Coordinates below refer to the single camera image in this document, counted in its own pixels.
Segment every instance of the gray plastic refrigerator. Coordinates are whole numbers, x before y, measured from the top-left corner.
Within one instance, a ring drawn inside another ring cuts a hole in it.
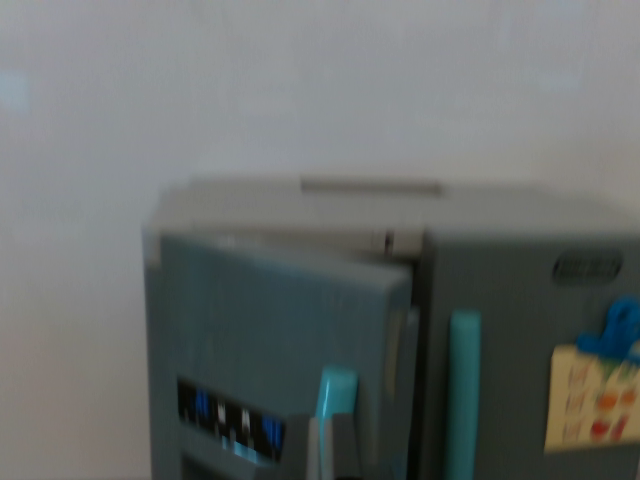
[[[554,348],[599,335],[613,302],[640,296],[640,229],[603,202],[193,180],[161,196],[144,253],[154,479],[276,467],[328,365],[358,377],[364,478],[636,478],[635,444],[544,453]],[[456,316],[478,330],[454,347]]]

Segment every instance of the refrigerator door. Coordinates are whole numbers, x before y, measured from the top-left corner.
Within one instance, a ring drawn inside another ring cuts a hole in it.
[[[572,263],[558,263],[566,258]],[[601,268],[618,261],[620,268]],[[432,288],[416,295],[430,312],[420,335],[422,445],[410,456],[410,471],[420,480],[443,478],[447,339],[452,314],[462,309],[482,317],[474,480],[634,480],[638,445],[547,454],[544,445],[554,348],[574,344],[582,332],[600,335],[615,300],[640,296],[639,242],[451,240],[425,262]]]
[[[250,459],[223,444],[262,442],[264,454],[275,441],[267,454],[278,461],[287,439],[277,422],[314,414],[332,365],[358,376],[363,466],[406,458],[417,342],[409,267],[166,236],[146,274],[153,478],[181,478],[187,459],[248,480]]]

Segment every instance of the white wall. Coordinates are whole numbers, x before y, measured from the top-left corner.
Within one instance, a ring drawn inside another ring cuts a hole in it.
[[[640,209],[640,3],[0,3],[0,478],[147,476],[140,224],[194,171]]]

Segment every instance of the refrigerator top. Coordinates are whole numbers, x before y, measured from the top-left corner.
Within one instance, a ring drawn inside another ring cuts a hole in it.
[[[588,196],[530,185],[362,179],[194,179],[165,191],[147,232],[389,232],[417,253],[438,239],[633,236],[637,220]]]

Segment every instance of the open freezer door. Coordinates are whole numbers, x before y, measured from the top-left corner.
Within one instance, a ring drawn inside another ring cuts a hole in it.
[[[246,480],[277,463],[286,418],[314,415],[327,366],[357,374],[363,468],[406,461],[417,342],[408,266],[166,236],[154,269],[154,478],[188,475],[185,459],[189,471]]]

